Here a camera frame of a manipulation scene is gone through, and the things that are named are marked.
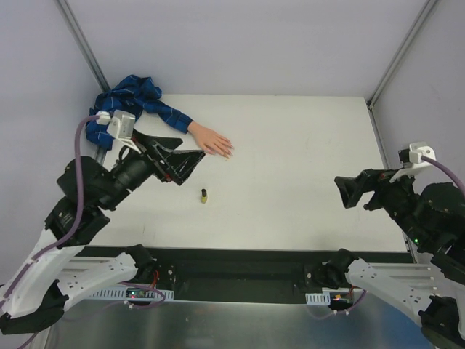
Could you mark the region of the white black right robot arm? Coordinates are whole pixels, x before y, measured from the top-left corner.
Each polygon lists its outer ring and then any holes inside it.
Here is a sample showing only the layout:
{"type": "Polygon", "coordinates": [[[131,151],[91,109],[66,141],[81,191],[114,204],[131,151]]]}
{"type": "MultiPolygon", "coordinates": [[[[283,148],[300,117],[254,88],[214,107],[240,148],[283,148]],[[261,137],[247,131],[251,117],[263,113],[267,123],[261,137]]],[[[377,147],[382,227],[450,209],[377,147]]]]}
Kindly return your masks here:
{"type": "Polygon", "coordinates": [[[372,197],[366,211],[383,210],[402,231],[408,247],[426,254],[454,290],[452,297],[420,291],[383,272],[362,257],[340,249],[310,272],[312,283],[331,289],[355,286],[398,309],[436,348],[464,347],[464,193],[451,182],[435,182],[417,193],[414,176],[395,170],[363,170],[334,179],[344,208],[372,197]]]}

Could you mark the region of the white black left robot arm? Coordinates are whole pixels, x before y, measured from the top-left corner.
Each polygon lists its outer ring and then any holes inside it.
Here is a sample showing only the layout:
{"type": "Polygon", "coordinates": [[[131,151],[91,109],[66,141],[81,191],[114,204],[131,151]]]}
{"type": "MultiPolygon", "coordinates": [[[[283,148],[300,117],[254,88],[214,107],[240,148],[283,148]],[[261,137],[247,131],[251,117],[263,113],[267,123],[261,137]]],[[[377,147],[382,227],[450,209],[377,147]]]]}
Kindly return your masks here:
{"type": "Polygon", "coordinates": [[[35,334],[58,322],[66,311],[97,290],[135,280],[149,281],[155,260],[143,245],[82,274],[61,274],[110,222],[117,206],[151,177],[182,185],[205,153],[181,150],[182,139],[135,131],[119,151],[112,169],[78,156],[57,184],[64,193],[44,221],[39,240],[23,266],[1,288],[1,333],[35,334]]]}

